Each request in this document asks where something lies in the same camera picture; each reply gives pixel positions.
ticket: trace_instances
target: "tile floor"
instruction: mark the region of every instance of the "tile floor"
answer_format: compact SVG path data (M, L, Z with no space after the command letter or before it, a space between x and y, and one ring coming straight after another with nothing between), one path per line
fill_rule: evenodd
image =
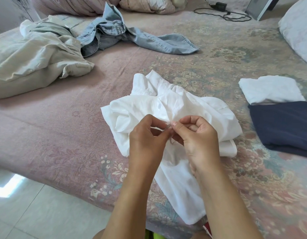
M92 239L111 213L0 169L0 239Z

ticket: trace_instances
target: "person's right hand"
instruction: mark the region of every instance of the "person's right hand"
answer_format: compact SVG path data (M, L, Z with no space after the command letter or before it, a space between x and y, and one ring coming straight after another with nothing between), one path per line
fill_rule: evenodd
M220 164L217 132L203 117L185 116L171 125L177 133L173 139L184 146L195 177L199 169Z

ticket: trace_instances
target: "gray electronic device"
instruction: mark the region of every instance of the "gray electronic device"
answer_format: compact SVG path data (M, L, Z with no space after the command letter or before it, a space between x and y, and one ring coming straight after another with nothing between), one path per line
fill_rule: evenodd
M278 0L251 0L245 12L259 21L264 12L267 9L272 10L277 2Z

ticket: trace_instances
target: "forearm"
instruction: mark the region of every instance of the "forearm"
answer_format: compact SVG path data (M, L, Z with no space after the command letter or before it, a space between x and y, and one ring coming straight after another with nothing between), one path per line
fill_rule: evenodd
M152 179L127 175L102 239L143 239Z
M262 239L221 163L197 171L205 210L215 239Z

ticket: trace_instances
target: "person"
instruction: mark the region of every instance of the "person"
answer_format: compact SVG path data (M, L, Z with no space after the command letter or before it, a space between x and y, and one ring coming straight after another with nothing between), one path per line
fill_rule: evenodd
M93 239L145 238L148 193L170 137L185 148L213 238L263 239L221 164L216 130L200 116L185 116L171 124L167 128L163 121L146 115L130 133L129 171L105 230ZM192 238L210 237L200 232Z

